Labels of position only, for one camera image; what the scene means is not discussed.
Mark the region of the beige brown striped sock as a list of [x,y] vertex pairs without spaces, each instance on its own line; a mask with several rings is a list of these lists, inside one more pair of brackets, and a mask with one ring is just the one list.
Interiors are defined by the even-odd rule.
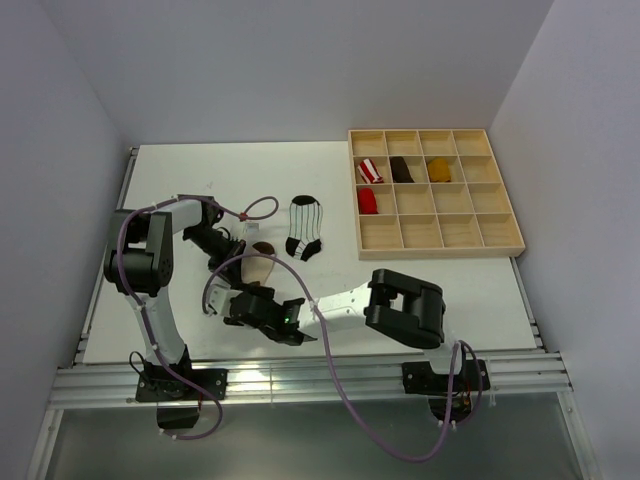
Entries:
[[276,257],[274,246],[265,241],[250,244],[245,249],[246,254],[260,254],[260,257],[245,257],[241,260],[241,278],[245,284],[265,286],[271,274],[274,263],[263,258],[263,255]]

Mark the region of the white black striped sock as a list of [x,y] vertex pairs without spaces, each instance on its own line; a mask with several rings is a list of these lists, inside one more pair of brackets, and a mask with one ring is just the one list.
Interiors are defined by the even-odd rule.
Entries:
[[323,207],[315,197],[297,195],[291,200],[285,241],[285,250],[290,257],[306,262],[322,250],[322,220]]

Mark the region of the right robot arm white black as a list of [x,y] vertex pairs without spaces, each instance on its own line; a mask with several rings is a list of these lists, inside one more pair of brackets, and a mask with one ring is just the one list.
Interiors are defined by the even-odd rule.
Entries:
[[223,322],[259,331],[271,341],[301,346],[322,332],[369,329],[406,347],[453,352],[446,332],[446,304],[440,286],[388,269],[377,269],[364,284],[320,298],[278,303],[267,287],[245,287],[225,298]]

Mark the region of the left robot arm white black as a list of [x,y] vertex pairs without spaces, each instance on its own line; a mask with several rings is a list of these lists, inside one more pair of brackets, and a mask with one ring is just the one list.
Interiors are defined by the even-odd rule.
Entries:
[[182,195],[158,209],[118,209],[110,219],[104,276],[135,311],[147,350],[145,361],[170,365],[158,385],[172,399],[187,397],[195,386],[194,373],[179,365],[188,357],[187,347],[169,300],[174,236],[181,235],[204,252],[213,271],[245,249],[244,241],[215,228],[223,216],[212,196]]

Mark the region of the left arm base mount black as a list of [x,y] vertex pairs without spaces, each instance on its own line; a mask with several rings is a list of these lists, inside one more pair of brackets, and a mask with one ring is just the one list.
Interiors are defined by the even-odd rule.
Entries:
[[185,384],[169,374],[161,365],[152,364],[137,352],[129,355],[129,366],[138,375],[135,401],[138,403],[167,403],[171,401],[197,401],[195,407],[160,407],[156,409],[159,428],[172,433],[182,433],[193,428],[200,418],[205,395],[192,384],[201,387],[217,401],[226,396],[228,370],[224,368],[194,369],[188,349],[176,364],[170,364],[172,371],[186,378]]

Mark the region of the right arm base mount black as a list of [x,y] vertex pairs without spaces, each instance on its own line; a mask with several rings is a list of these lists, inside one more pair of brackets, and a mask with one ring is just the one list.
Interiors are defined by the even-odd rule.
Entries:
[[[405,362],[402,367],[404,392],[428,398],[432,415],[443,421],[446,415],[448,375],[437,374],[428,361]],[[484,360],[464,359],[460,372],[453,376],[450,422],[458,425],[474,411],[475,405],[491,388]]]

